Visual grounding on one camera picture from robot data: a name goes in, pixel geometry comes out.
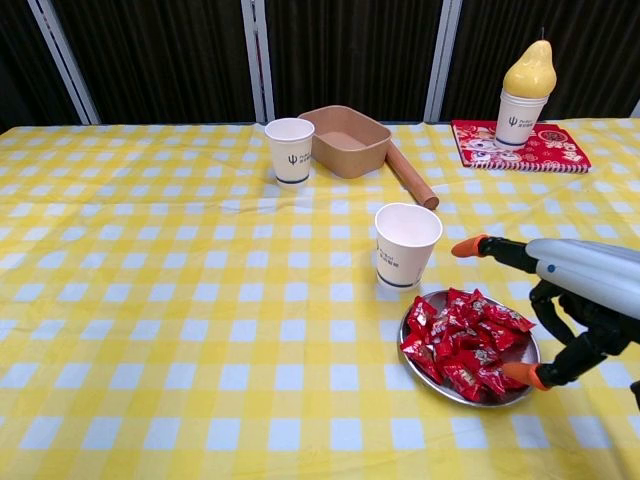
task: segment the wooden rolling pin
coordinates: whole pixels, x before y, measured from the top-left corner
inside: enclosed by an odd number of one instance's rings
[[[440,199],[433,193],[433,190],[425,183],[420,174],[411,166],[407,157],[405,157],[393,142],[389,142],[387,150],[387,163],[391,170],[400,179],[404,187],[409,190],[413,198],[429,210],[435,210]]]

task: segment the yellow pear-shaped object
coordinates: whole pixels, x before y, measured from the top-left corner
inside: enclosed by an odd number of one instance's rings
[[[504,76],[507,93],[516,97],[542,98],[556,86],[556,72],[551,61],[551,44],[538,40],[522,54]]]

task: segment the table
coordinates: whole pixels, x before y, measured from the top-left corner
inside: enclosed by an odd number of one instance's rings
[[[535,277],[450,247],[480,232],[640,248],[640,120],[559,122],[587,175],[461,168],[446,125],[392,126],[440,197],[422,290],[535,318]],[[4,478],[638,478],[640,349],[513,408],[400,364],[415,293],[376,286],[385,166],[274,184],[263,127],[16,128],[0,136]],[[543,358],[559,343],[534,329]]]

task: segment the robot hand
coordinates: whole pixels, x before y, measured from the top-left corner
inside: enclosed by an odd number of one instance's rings
[[[528,244],[480,235],[453,247],[457,257],[490,255],[541,278],[529,295],[540,323],[565,348],[552,363],[507,363],[506,375],[548,390],[574,381],[630,342],[640,343],[640,252],[577,240]],[[557,315],[552,299],[587,328],[578,335]],[[631,385],[640,408],[640,382]]]

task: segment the orange fingertip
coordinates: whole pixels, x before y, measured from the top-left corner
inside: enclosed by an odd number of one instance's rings
[[[545,387],[544,384],[538,378],[536,368],[540,364],[530,364],[521,362],[507,362],[502,366],[502,370],[507,377],[511,377],[514,380],[530,385],[538,390],[549,390],[549,387]]]
[[[451,253],[459,258],[465,257],[481,257],[478,247],[480,241],[487,238],[489,235],[478,235],[477,237],[467,238],[466,240],[458,243],[451,249]]]

